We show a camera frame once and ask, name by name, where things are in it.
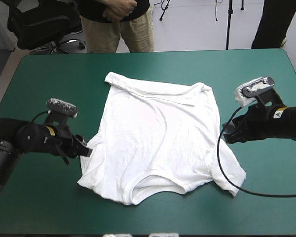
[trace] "black shirt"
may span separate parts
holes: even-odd
[[[124,17],[121,21],[134,20],[143,14],[145,14],[150,6],[149,0],[136,0],[137,6],[133,12]],[[91,21],[97,22],[110,22],[107,18],[102,16],[102,13],[106,6],[96,0],[78,0],[78,8],[80,15]]]

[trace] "chair armrest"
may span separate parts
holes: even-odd
[[[70,23],[70,19],[68,16],[54,16],[54,17],[51,17],[51,18],[48,18],[48,19],[45,19],[42,21],[32,23],[32,24],[25,24],[25,26],[33,27],[33,26],[38,26],[38,25],[45,24],[45,23],[52,22],[52,21],[56,21],[56,20],[66,20],[68,22],[68,24]]]

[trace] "green table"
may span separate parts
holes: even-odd
[[[31,120],[56,97],[75,104],[74,134],[98,130],[110,71],[130,78],[211,86],[222,122],[239,106],[240,84],[271,76],[288,106],[296,106],[296,74],[279,49],[121,54],[33,55],[22,59],[0,104],[0,118]],[[243,187],[296,193],[296,142],[268,139],[230,146],[247,172]],[[102,199],[76,182],[79,159],[66,166],[49,154],[24,155],[0,193],[0,233],[296,235],[296,198],[232,197],[211,182],[186,195],[159,193],[138,206]]]

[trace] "black pants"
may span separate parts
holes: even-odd
[[[296,0],[264,0],[263,14],[251,48],[279,48],[296,12]]]

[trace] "tripod stand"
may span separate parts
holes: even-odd
[[[166,7],[163,9],[163,12],[162,12],[162,15],[161,17],[159,18],[160,21],[163,20],[163,15],[164,13],[166,12],[166,10],[168,9],[169,7],[169,3],[170,3],[170,0],[167,0],[167,5]],[[244,10],[244,0],[241,0],[241,10]],[[229,49],[229,35],[230,35],[230,22],[231,22],[231,15],[233,14],[233,9],[232,9],[232,0],[229,0],[229,9],[228,9],[228,25],[227,25],[227,39],[226,39],[226,49],[228,50]]]

